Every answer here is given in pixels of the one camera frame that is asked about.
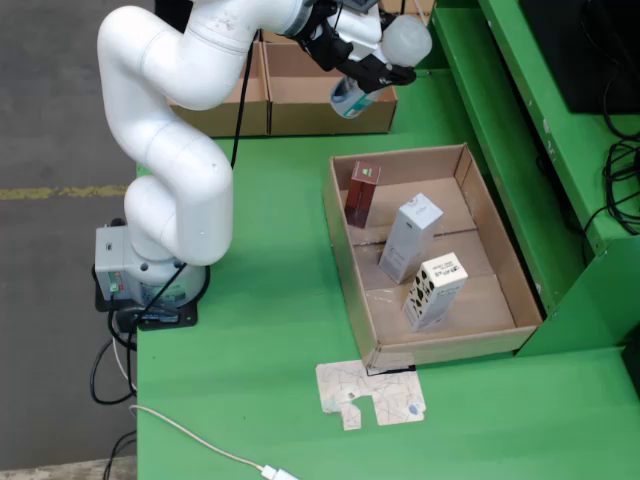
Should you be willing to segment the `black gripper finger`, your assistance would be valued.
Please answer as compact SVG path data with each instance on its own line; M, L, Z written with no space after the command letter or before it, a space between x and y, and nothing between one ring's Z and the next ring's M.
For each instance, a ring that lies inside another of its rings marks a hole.
M416 80L413 67L385 63L373 54L360 61L346 60L339 65L339 71L354 80L366 94L376 92L386 86L410 85Z

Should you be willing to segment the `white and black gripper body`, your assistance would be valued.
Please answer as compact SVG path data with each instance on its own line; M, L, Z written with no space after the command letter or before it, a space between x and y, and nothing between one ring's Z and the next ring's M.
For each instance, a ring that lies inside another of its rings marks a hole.
M378 1L303 1L294 40L323 69L360 61L382 39Z

